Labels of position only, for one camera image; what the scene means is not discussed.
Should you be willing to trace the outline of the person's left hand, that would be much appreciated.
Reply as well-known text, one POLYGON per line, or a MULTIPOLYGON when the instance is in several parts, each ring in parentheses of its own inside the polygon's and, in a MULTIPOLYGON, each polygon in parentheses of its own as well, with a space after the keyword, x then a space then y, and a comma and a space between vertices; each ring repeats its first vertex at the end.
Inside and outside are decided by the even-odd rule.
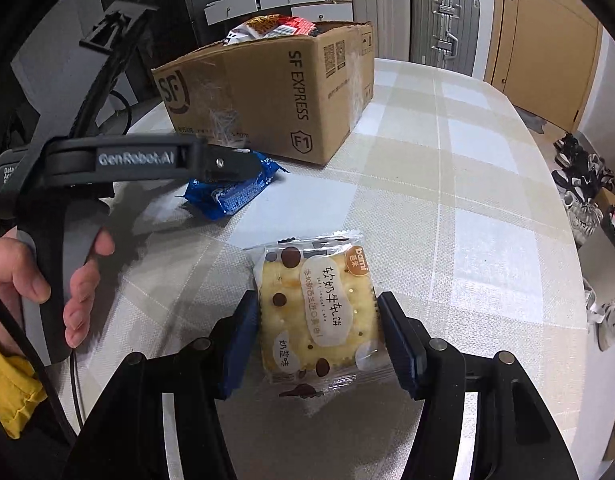
MULTIPOLYGON (((94 296, 101 280, 98 259, 113 255, 114 250, 111 234, 100 230, 86 263, 72 275, 70 298, 63 309, 65 341, 72 349, 77 348, 89 332, 94 296)), ((23 299, 44 304, 50 292, 50 285, 38 270, 30 248, 16 238, 16 229, 0 237, 0 300, 16 322, 22 321, 23 299)))

